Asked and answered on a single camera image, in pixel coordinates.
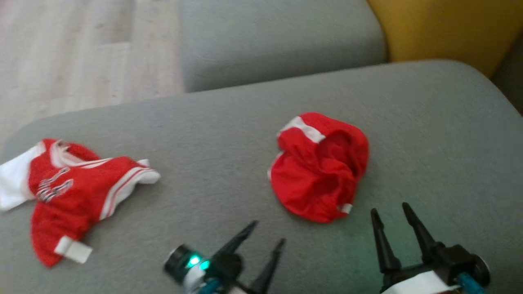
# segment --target red garment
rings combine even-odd
[[[369,158],[363,132],[310,112],[280,130],[278,145],[282,152],[268,176],[281,203],[320,223],[347,216]]]
[[[36,255],[48,267],[62,238],[79,241],[98,221],[111,216],[136,183],[151,184],[160,175],[146,162],[129,157],[100,159],[75,143],[44,139],[45,151],[29,166],[29,190],[38,203],[31,219]]]

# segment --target yellow upholstered backrest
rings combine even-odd
[[[390,61],[445,58],[492,76],[523,29],[523,0],[367,0]]]

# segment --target gray sofa seat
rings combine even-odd
[[[365,0],[183,0],[187,92],[386,61]]]
[[[288,213],[267,168],[276,133],[318,111],[360,128],[369,166],[350,215],[315,224]],[[462,63],[387,64],[159,98],[34,122],[5,146],[4,162],[44,137],[83,143],[102,157],[148,158],[159,183],[138,187],[84,242],[87,263],[44,268],[32,252],[26,203],[0,215],[0,287],[6,293],[182,293],[162,265],[187,243],[210,255],[251,220],[241,248],[250,282],[287,238],[271,293],[378,293],[370,222],[377,208],[404,265],[420,262],[401,202],[433,236],[490,265],[488,293],[521,293],[523,121],[500,91]]]

